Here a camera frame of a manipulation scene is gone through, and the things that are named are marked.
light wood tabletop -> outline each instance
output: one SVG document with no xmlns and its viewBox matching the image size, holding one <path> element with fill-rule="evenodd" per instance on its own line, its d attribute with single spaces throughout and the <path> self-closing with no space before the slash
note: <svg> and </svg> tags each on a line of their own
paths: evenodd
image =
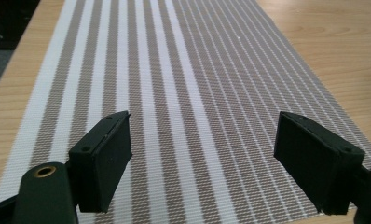
<svg viewBox="0 0 371 224">
<path fill-rule="evenodd" d="M 371 0 L 257 0 L 371 141 Z M 41 0 L 0 81 L 0 176 L 63 0 Z M 352 223 L 321 216 L 297 223 Z"/>
</svg>

placemat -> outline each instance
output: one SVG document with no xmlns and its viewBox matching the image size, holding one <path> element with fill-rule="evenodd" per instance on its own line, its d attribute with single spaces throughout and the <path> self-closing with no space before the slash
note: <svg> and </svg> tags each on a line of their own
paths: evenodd
<svg viewBox="0 0 371 224">
<path fill-rule="evenodd" d="M 131 112 L 133 158 L 107 214 L 81 223 L 283 223 L 316 210 L 273 158 L 279 111 L 366 150 L 362 135 L 254 1 L 66 0 L 0 183 Z"/>
</svg>

woven mat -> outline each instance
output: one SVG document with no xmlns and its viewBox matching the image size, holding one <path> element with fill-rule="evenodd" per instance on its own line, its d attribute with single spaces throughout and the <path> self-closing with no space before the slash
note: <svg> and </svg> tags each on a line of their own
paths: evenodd
<svg viewBox="0 0 371 224">
<path fill-rule="evenodd" d="M 0 184 L 129 110 L 134 157 L 81 223 L 282 223 L 316 215 L 272 157 L 279 111 L 371 144 L 254 0 L 66 0 Z"/>
</svg>

woven texture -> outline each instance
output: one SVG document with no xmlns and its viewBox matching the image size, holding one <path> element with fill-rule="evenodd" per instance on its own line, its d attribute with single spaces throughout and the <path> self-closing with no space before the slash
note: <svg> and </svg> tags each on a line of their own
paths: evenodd
<svg viewBox="0 0 371 224">
<path fill-rule="evenodd" d="M 273 158 L 279 111 L 371 144 L 254 1 L 66 0 L 6 170 L 131 113 L 133 158 L 107 214 L 81 223 L 283 223 L 316 215 Z"/>
</svg>

